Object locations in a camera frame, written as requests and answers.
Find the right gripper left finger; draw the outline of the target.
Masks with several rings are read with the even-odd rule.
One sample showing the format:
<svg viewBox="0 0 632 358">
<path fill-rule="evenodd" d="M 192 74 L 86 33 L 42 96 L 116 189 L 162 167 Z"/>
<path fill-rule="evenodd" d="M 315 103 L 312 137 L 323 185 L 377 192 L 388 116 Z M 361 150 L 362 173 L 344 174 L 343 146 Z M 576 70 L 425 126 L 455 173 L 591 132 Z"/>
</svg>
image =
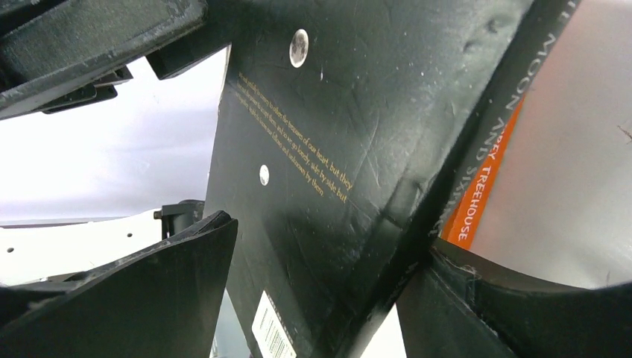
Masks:
<svg viewBox="0 0 632 358">
<path fill-rule="evenodd" d="M 59 282 L 1 289 L 3 357 L 209 357 L 238 233 L 218 211 Z"/>
</svg>

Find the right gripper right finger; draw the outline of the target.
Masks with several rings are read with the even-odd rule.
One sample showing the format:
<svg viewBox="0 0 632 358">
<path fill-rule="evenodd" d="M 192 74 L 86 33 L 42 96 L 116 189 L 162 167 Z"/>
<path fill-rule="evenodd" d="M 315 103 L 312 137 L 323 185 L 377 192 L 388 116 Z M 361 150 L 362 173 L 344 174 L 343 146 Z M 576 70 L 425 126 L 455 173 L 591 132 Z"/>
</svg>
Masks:
<svg viewBox="0 0 632 358">
<path fill-rule="evenodd" d="M 581 289 L 443 240 L 396 308 L 409 357 L 629 357 L 631 285 Z"/>
</svg>

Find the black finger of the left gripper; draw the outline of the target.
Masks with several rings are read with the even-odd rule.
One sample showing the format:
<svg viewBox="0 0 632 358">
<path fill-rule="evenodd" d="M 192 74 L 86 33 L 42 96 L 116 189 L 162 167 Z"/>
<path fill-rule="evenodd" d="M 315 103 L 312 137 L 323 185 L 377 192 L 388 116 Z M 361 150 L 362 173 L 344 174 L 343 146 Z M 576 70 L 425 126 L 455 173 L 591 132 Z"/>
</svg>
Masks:
<svg viewBox="0 0 632 358">
<path fill-rule="evenodd" d="M 231 1 L 3 1 L 1 117 L 106 101 L 143 57 L 175 78 L 233 35 Z"/>
</svg>

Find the magenta Treehouse book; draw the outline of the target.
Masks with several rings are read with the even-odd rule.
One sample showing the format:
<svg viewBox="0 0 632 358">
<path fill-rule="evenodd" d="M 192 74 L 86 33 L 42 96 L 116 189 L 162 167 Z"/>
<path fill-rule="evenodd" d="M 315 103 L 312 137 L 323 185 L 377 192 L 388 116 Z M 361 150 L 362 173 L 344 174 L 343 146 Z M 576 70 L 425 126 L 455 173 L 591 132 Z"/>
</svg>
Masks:
<svg viewBox="0 0 632 358">
<path fill-rule="evenodd" d="M 505 151 L 511 140 L 511 134 L 522 110 L 523 102 L 524 99 L 521 98 L 502 131 L 496 136 L 494 142 L 486 151 L 481 167 L 470 181 L 455 211 L 441 231 L 441 239 L 466 250 L 471 248 L 498 176 Z"/>
</svg>

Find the black Moon and Sixpence book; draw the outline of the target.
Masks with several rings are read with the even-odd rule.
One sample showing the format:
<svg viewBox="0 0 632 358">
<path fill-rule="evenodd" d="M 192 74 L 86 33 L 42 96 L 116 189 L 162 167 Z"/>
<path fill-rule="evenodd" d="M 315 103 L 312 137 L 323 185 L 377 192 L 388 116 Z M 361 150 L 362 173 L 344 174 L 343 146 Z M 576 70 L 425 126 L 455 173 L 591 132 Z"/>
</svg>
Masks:
<svg viewBox="0 0 632 358">
<path fill-rule="evenodd" d="M 359 357 L 577 1 L 230 1 L 206 208 L 253 357 Z"/>
</svg>

